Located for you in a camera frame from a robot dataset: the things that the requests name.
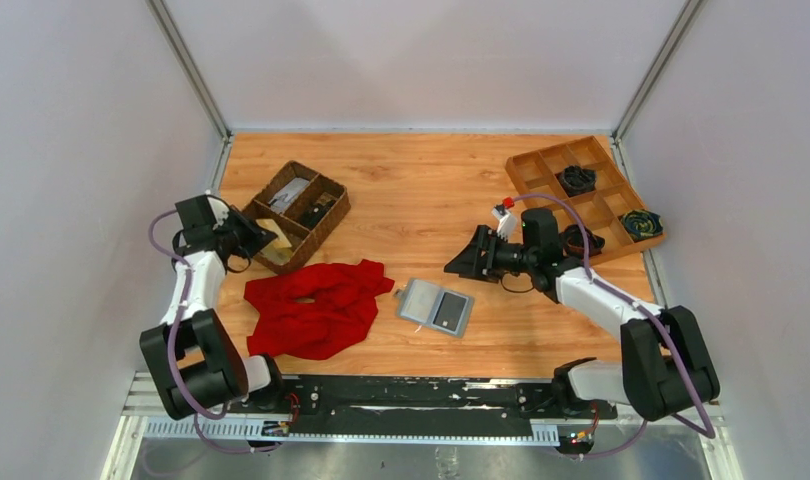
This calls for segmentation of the grey card holder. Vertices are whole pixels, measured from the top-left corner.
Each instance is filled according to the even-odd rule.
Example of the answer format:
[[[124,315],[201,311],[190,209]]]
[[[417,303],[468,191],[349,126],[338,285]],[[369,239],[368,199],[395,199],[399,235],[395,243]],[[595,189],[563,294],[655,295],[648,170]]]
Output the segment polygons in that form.
[[[441,330],[433,325],[438,305],[445,292],[455,293],[468,299],[467,310],[456,334]],[[455,338],[464,336],[475,304],[475,299],[472,296],[417,278],[411,278],[405,287],[397,289],[394,297],[398,301],[396,315],[399,318],[413,322],[424,329],[438,331]]]

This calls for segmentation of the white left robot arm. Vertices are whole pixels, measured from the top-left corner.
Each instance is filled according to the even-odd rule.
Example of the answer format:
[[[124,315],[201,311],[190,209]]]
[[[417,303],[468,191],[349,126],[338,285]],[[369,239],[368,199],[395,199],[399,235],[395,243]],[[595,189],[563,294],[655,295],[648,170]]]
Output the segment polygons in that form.
[[[236,207],[211,193],[176,203],[181,228],[167,255],[176,275],[168,310],[158,326],[140,334],[139,346],[166,414],[174,420],[201,415],[250,398],[276,405],[286,386],[268,354],[242,356],[216,311],[230,260],[251,261],[276,239]]]

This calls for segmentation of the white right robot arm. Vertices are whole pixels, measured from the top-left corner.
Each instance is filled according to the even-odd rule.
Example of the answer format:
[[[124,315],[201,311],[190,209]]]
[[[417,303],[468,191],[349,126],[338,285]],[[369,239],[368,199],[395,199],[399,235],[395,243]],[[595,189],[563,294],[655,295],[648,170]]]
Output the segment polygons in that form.
[[[645,302],[606,281],[590,265],[589,240],[581,256],[567,255],[548,208],[524,210],[523,240],[509,242],[504,225],[513,217],[512,204],[506,199],[497,205],[494,215],[502,225],[477,226],[444,270],[489,283],[526,274],[536,291],[584,314],[619,342],[619,362],[588,357],[557,367],[555,402],[574,409],[592,401],[624,404],[648,421],[679,418],[694,407],[705,418],[703,406],[719,397],[721,385],[695,315],[683,306]]]

